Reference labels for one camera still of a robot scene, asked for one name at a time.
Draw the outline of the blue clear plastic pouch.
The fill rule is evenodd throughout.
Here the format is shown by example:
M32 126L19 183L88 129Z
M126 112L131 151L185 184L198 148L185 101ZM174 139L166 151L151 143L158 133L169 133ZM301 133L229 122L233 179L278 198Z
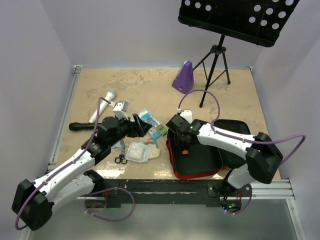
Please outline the blue clear plastic pouch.
M146 123L151 125L148 130L149 135L152 139L158 139L162 134L157 130L157 126L160 124L156 118L145 108L138 113L138 116Z

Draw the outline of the green small box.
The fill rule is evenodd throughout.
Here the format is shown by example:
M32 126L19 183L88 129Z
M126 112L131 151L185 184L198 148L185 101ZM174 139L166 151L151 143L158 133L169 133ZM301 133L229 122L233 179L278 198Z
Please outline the green small box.
M164 136L165 134L167 134L168 130L165 126L163 126L162 124L159 124L157 127L156 127L157 131L162 135Z

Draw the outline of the small orange brown bottle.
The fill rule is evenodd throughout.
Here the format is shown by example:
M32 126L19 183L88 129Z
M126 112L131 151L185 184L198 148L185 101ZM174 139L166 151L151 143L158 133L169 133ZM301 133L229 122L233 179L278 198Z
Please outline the small orange brown bottle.
M182 154L183 154L183 155L188 155L188 154L189 154L189 151L188 151L187 149L184 149L184 150L182 150Z

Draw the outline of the white gauze packet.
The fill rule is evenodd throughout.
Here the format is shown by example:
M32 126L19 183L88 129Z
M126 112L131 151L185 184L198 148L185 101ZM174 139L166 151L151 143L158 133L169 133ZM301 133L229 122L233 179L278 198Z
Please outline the white gauze packet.
M146 163L149 160L151 153L151 147L140 142L131 142L125 159L137 163Z

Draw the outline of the red black medicine kit case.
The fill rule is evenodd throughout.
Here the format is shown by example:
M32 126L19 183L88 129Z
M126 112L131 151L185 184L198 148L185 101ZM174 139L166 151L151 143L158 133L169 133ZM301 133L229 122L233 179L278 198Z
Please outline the red black medicine kit case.
M181 180L213 176L223 165L236 169L246 163L240 156L214 146L178 143L170 130L166 146L173 173ZM188 150L188 154L183 155L182 150Z

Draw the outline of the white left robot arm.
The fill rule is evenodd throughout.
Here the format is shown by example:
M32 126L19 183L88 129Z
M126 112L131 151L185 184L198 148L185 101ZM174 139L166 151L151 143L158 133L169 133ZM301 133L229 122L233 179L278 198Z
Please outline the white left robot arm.
M143 137L151 129L138 114L133 119L120 116L106 117L95 123L90 138L66 162L33 181L24 179L15 191L12 211L16 214L15 228L36 231L44 226L54 211L73 199L91 194L99 196L104 184L97 173L88 170L111 153L111 147L126 137Z

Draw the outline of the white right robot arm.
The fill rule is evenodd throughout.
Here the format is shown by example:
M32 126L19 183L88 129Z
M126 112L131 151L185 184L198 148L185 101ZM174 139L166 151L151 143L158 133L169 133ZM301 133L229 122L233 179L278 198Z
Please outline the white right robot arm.
M175 114L166 126L183 143L216 147L245 160L242 166L229 171L219 187L230 197L255 181L270 184L283 160L280 150L263 132L256 136L235 133L203 120L188 122L179 114Z

